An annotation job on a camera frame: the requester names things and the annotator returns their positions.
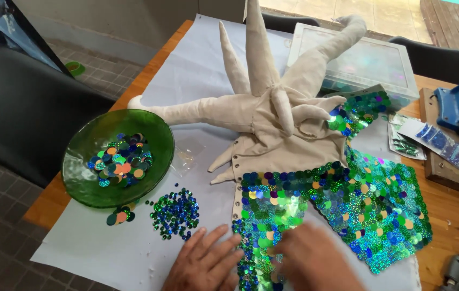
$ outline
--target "white paper sheet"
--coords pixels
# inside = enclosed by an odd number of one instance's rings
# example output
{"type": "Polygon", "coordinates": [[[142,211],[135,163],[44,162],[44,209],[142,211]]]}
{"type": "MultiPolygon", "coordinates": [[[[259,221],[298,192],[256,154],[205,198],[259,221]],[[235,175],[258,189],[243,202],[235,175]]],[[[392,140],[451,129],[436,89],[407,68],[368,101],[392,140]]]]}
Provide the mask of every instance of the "white paper sheet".
{"type": "MultiPolygon", "coordinates": [[[[224,22],[224,25],[238,56],[245,64],[245,27],[230,22],[224,22]]],[[[269,32],[268,37],[276,67],[283,75],[292,35],[269,32]]],[[[142,100],[148,106],[166,106],[227,94],[233,94],[233,91],[224,71],[218,20],[198,15],[192,28],[145,90],[142,100]]],[[[368,146],[364,146],[371,144],[371,139],[365,137],[368,136],[367,130],[372,131],[370,134],[385,131],[387,146],[385,126],[379,122],[373,123],[354,139],[354,147],[362,144],[361,150],[368,149],[368,146]]],[[[173,126],[172,130],[175,140],[194,137],[206,148],[196,157],[197,165],[187,175],[178,178],[169,170],[163,181],[144,200],[157,200],[164,194],[185,187],[194,193],[200,204],[200,226],[212,230],[222,223],[230,223],[235,183],[209,185],[209,181],[227,166],[214,173],[208,173],[207,168],[237,137],[237,133],[206,124],[173,126]],[[179,183],[178,188],[174,187],[175,183],[179,183]]],[[[379,155],[376,151],[369,153],[379,155]]],[[[393,154],[386,156],[384,152],[380,155],[385,158],[396,157],[393,154]]],[[[137,206],[134,221],[118,226],[106,225],[110,212],[112,210],[96,210],[71,200],[32,256],[32,261],[52,265],[123,291],[159,290],[183,241],[177,235],[170,241],[161,240],[148,217],[150,206],[137,206]]],[[[380,275],[374,275],[340,237],[330,230],[316,210],[310,208],[305,214],[305,220],[323,225],[332,233],[336,244],[346,254],[369,290],[421,289],[414,256],[394,264],[380,275]]]]}

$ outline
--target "human hand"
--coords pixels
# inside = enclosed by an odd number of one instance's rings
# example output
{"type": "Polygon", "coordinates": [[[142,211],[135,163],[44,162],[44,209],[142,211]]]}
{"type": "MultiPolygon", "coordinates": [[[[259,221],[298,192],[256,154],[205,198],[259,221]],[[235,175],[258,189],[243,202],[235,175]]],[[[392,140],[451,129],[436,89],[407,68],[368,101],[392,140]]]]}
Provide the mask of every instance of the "human hand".
{"type": "Polygon", "coordinates": [[[283,254],[280,273],[296,291],[365,291],[322,228],[303,223],[284,231],[273,253],[283,254]]]}
{"type": "Polygon", "coordinates": [[[220,225],[207,236],[201,227],[185,242],[168,274],[161,291],[233,291],[238,275],[230,273],[244,255],[243,250],[234,251],[241,236],[233,235],[212,248],[228,231],[220,225]]]}

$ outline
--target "wooden table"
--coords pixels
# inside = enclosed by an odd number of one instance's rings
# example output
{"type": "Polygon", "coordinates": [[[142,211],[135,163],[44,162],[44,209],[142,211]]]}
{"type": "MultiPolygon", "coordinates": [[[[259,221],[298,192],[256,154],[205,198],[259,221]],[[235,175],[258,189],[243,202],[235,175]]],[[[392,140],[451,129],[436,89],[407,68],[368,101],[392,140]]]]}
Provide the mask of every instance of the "wooden table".
{"type": "MultiPolygon", "coordinates": [[[[132,97],[142,94],[170,52],[192,26],[192,23],[192,21],[187,20],[181,25],[165,46],[136,77],[111,110],[125,109],[132,97]]],[[[454,86],[453,84],[421,76],[415,77],[418,89],[423,87],[433,89],[437,87],[451,88],[454,86]]],[[[411,103],[402,110],[402,113],[419,117],[419,103],[411,103]]],[[[417,253],[423,290],[431,291],[442,284],[444,263],[448,262],[448,257],[459,253],[459,192],[426,180],[422,161],[402,157],[402,162],[407,166],[414,167],[416,170],[420,190],[427,204],[434,232],[433,241],[417,253]]],[[[24,218],[27,221],[50,229],[56,223],[69,201],[70,196],[65,193],[61,176],[58,174],[27,211],[24,218]]]]}

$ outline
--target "wall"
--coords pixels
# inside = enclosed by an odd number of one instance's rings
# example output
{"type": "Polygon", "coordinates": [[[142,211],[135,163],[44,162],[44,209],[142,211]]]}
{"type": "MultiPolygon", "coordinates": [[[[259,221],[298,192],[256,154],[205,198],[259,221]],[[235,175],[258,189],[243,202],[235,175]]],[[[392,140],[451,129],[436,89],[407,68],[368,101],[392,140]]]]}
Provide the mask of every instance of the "wall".
{"type": "Polygon", "coordinates": [[[200,12],[242,22],[246,0],[15,0],[19,9],[82,29],[159,49],[200,12]]]}

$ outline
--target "sequined fabric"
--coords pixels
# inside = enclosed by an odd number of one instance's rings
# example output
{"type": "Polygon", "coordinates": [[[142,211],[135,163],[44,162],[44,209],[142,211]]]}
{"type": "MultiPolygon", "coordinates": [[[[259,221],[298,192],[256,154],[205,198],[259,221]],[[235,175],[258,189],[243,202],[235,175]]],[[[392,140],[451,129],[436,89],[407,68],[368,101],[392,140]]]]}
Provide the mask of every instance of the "sequined fabric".
{"type": "Polygon", "coordinates": [[[432,239],[432,230],[413,168],[372,157],[350,147],[352,137],[385,111],[385,92],[356,96],[334,109],[330,129],[345,136],[348,167],[329,162],[297,172],[244,174],[242,235],[245,256],[238,264],[240,290],[283,289],[281,255],[268,249],[282,232],[303,222],[310,202],[373,273],[414,254],[432,239]]]}

